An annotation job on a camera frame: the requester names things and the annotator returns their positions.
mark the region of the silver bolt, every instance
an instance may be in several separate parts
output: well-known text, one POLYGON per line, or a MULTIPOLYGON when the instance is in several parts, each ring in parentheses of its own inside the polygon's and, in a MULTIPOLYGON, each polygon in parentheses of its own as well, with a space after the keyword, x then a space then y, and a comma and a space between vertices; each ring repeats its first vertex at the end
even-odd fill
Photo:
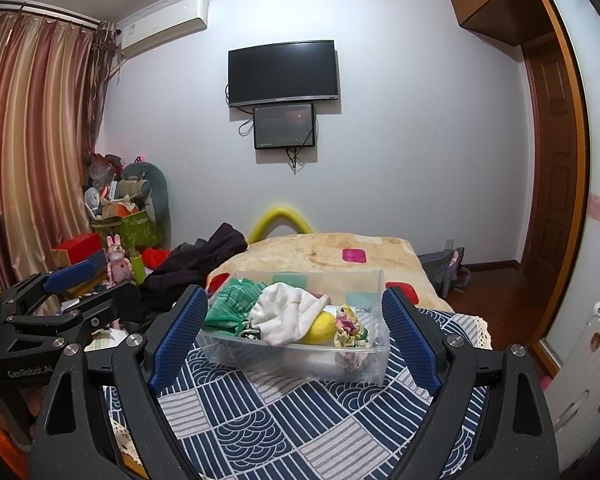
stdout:
POLYGON ((464 338, 458 334, 451 334, 446 336, 446 342, 455 348, 460 348, 464 344, 464 338))
POLYGON ((71 343, 67 348, 65 348, 62 353, 64 355, 72 356, 76 355, 80 351, 80 345, 76 343, 71 343))
POLYGON ((126 344, 128 346, 138 346, 142 342, 141 334, 132 334, 126 338, 126 344))
POLYGON ((522 345, 511 345, 511 352, 518 357, 524 357, 526 355, 525 347, 522 345))

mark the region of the baseboard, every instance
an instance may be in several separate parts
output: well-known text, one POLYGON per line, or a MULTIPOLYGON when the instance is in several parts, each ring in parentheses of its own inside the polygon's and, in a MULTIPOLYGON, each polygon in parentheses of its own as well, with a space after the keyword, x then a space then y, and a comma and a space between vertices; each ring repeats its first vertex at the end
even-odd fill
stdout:
POLYGON ((555 377, 560 371, 560 365, 551 355, 542 341, 533 343, 529 347, 529 351, 536 359, 536 362, 541 365, 541 367, 544 368, 544 371, 551 375, 552 378, 555 377))
POLYGON ((497 269, 516 269, 520 264, 516 260, 504 260, 502 262, 483 262, 481 264, 465 264, 471 272, 480 272, 482 270, 497 270, 497 269))

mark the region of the bed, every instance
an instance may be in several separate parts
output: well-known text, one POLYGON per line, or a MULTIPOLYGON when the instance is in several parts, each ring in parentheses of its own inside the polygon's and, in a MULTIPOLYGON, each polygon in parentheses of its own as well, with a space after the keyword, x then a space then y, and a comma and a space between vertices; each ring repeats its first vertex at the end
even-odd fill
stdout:
MULTIPOLYGON (((455 314, 437 297, 410 243, 347 233, 268 238, 210 276, 237 270, 320 272, 383 269, 407 282, 417 307, 447 334, 490 348, 486 323, 455 314)), ((475 388, 442 477, 457 472, 472 446, 485 391, 475 388)), ((106 389, 119 441, 135 454, 114 388, 106 389)), ((197 345, 158 402, 196 469, 213 479, 384 480, 400 459, 431 398, 414 384, 392 344, 384 384, 314 381, 215 365, 197 345)))

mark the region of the green storage box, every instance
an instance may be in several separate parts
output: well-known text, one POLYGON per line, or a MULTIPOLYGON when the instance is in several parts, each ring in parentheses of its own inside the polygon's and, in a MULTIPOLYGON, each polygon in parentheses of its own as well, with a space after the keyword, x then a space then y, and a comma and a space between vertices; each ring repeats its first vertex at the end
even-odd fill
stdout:
POLYGON ((104 248, 107 247, 107 236, 120 235, 120 243, 127 253, 135 248, 155 247, 164 240, 162 226, 151 222, 146 211, 140 211, 124 218, 91 220, 91 228, 100 235, 100 241, 104 248))

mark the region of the gray bag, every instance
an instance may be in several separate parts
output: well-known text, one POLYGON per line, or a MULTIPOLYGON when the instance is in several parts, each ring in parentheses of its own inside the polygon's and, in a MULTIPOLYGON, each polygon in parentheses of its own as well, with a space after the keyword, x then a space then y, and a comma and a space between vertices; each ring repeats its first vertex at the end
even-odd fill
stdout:
POLYGON ((452 288, 461 290, 469 285, 471 272, 461 265, 463 257, 464 247, 418 256, 427 278, 440 298, 446 299, 452 288))

